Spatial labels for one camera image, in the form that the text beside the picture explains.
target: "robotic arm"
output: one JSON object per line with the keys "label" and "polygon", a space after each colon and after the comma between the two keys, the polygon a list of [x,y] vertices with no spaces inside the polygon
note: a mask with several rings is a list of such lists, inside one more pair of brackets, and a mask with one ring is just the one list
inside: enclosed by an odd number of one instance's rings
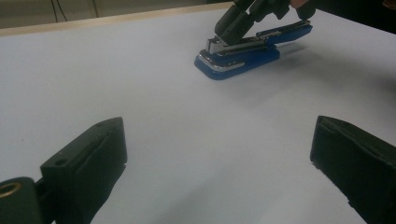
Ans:
{"label": "robotic arm", "polygon": [[[254,22],[260,22],[268,14],[274,13],[281,20],[289,12],[290,0],[234,0],[215,27],[216,35],[228,45],[238,44]],[[306,3],[297,8],[303,21],[315,14],[312,4]]]}

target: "blue stapler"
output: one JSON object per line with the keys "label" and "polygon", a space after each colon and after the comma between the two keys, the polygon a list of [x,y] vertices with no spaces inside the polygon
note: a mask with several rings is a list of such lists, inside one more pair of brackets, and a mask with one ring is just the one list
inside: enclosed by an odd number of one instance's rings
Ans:
{"label": "blue stapler", "polygon": [[223,80],[279,59],[276,44],[296,40],[311,32],[310,18],[315,8],[307,5],[297,9],[302,19],[287,26],[258,32],[244,37],[255,21],[270,13],[278,19],[289,11],[290,0],[234,0],[229,10],[216,24],[214,38],[195,58],[195,66],[215,80]]}

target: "brass screw hole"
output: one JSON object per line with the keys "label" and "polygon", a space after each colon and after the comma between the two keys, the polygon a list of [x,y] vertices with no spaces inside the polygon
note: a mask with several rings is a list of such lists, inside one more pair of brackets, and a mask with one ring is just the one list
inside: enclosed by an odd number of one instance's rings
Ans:
{"label": "brass screw hole", "polygon": [[17,192],[22,187],[21,183],[9,183],[0,187],[0,198],[5,198],[15,192]]}

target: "white table surface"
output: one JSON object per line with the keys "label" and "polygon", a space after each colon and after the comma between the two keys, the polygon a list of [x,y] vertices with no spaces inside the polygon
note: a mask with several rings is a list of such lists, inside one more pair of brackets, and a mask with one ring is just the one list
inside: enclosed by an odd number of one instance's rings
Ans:
{"label": "white table surface", "polygon": [[309,152],[318,115],[396,145],[395,35],[318,11],[280,60],[214,81],[193,61],[224,11],[0,37],[0,180],[122,116],[129,161],[92,223],[365,223]]}

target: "black cable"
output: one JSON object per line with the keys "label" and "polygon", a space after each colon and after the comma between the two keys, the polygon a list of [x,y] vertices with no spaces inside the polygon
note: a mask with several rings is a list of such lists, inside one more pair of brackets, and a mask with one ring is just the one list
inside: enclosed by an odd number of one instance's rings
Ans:
{"label": "black cable", "polygon": [[62,10],[61,4],[59,4],[59,0],[56,0],[56,2],[58,3],[58,7],[61,10],[62,15],[64,16],[64,20],[67,21],[66,16],[64,15],[64,11]]}
{"label": "black cable", "polygon": [[56,20],[56,22],[58,22],[58,16],[56,15],[55,5],[53,5],[53,0],[50,0],[50,3],[52,4],[52,9],[53,9],[53,14],[55,15],[55,20]]}

